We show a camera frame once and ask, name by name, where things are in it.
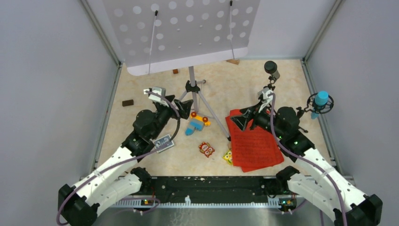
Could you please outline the white music stand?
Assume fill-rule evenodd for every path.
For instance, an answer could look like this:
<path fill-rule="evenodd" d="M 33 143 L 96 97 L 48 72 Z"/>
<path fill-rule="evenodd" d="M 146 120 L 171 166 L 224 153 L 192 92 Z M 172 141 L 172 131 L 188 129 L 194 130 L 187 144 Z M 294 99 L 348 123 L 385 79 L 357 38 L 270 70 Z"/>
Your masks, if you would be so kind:
<path fill-rule="evenodd" d="M 128 72 L 142 76 L 248 54 L 257 0 L 105 0 Z"/>

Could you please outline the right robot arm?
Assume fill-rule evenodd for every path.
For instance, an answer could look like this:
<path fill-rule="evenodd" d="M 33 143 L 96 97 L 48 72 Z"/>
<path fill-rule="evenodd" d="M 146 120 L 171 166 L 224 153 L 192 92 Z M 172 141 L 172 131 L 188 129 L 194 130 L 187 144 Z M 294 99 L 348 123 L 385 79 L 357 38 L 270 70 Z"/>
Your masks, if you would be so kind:
<path fill-rule="evenodd" d="M 345 179 L 300 130 L 300 120 L 292 107 L 281 107 L 270 121 L 267 110 L 257 106 L 241 109 L 230 117 L 233 124 L 274 131 L 282 145 L 280 150 L 313 177 L 308 180 L 292 166 L 276 175 L 276 188 L 282 194 L 296 193 L 325 213 L 336 226 L 376 226 L 381 222 L 382 200 L 367 195 Z"/>

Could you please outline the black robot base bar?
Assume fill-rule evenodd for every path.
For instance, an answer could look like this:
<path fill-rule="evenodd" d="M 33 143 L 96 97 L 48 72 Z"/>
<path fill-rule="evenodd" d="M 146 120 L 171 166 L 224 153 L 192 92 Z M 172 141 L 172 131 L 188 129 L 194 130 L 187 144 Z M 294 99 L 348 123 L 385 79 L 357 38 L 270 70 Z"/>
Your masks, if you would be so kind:
<path fill-rule="evenodd" d="M 190 201 L 193 204 L 261 204 L 277 198 L 278 205 L 295 203 L 296 195 L 288 190 L 282 177 L 264 176 L 151 176 L 145 168 L 130 171 L 142 186 L 137 193 L 157 198 L 162 204 Z"/>

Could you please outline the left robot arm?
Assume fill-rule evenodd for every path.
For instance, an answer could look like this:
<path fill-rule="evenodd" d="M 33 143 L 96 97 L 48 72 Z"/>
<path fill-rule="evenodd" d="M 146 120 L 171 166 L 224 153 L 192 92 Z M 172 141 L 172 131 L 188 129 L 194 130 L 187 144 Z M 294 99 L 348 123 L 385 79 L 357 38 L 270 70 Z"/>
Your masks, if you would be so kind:
<path fill-rule="evenodd" d="M 180 101 L 174 95 L 165 96 L 149 91 L 148 98 L 156 111 L 141 110 L 133 123 L 133 131 L 114 154 L 96 170 L 70 186 L 58 191 L 56 223 L 59 226 L 91 226 L 109 207 L 130 194 L 146 194 L 151 188 L 151 176 L 144 168 L 134 168 L 123 179 L 117 178 L 133 168 L 142 158 L 157 152 L 156 139 L 168 121 L 177 125 L 169 143 L 176 137 L 181 119 L 188 119 L 193 100 Z"/>

